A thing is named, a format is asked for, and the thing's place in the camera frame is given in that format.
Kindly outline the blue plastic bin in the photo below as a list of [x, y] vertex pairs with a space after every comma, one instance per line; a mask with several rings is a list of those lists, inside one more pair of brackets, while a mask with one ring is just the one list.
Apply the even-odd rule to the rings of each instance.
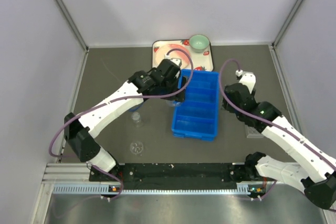
[[218, 133], [218, 73], [201, 70], [200, 67], [193, 71], [183, 69], [179, 87], [184, 85], [183, 78], [187, 78], [190, 83], [184, 90], [184, 102], [174, 109], [171, 127], [173, 135], [213, 141]]

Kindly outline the clear test tube rack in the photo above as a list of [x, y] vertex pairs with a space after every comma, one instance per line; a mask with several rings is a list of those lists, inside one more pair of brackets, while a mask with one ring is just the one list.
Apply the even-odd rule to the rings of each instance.
[[263, 138], [264, 136], [260, 134], [256, 129], [253, 127], [248, 127], [245, 125], [245, 132], [247, 138]]

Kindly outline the small clear glass dish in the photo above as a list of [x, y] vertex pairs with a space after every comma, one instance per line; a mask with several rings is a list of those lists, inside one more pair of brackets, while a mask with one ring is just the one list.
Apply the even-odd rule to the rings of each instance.
[[136, 127], [142, 126], [143, 121], [139, 112], [133, 112], [131, 115], [131, 119]]

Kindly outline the clear glass flask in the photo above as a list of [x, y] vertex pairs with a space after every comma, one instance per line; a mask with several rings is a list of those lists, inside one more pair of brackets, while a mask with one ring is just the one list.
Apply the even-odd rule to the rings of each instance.
[[178, 102], [178, 101], [173, 101], [173, 100], [166, 100], [166, 104], [169, 106], [169, 107], [179, 107], [182, 105], [182, 102]]

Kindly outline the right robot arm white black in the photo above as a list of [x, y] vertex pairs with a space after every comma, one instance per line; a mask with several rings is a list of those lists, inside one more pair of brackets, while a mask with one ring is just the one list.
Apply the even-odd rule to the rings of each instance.
[[237, 82], [220, 87], [222, 107], [245, 125], [282, 148], [295, 165], [278, 161], [261, 152], [249, 154], [244, 162], [245, 175], [282, 182], [303, 193], [315, 206], [332, 210], [335, 203], [335, 158], [326, 154], [298, 132], [271, 103], [256, 102], [253, 84]]

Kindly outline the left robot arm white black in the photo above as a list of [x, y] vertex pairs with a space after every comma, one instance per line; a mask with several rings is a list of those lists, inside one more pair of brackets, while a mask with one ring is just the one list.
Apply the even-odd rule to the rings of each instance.
[[149, 96], [183, 102], [184, 91], [178, 88], [181, 65], [181, 59], [163, 59], [148, 72], [135, 72], [116, 92], [88, 113], [79, 118], [73, 113], [66, 115], [64, 137], [79, 160], [101, 169], [102, 176], [107, 180], [116, 179], [119, 174], [118, 162], [95, 138], [112, 121], [145, 102]]

